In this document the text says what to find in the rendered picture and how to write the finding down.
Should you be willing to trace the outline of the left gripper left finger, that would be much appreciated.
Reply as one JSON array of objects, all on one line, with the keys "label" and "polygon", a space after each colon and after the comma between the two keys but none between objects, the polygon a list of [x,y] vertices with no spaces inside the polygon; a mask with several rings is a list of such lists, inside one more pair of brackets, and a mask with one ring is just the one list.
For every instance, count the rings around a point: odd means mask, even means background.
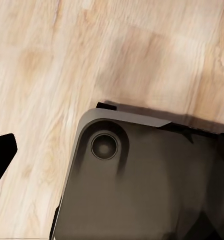
[{"label": "left gripper left finger", "polygon": [[18,151],[13,133],[0,136],[0,180]]}]

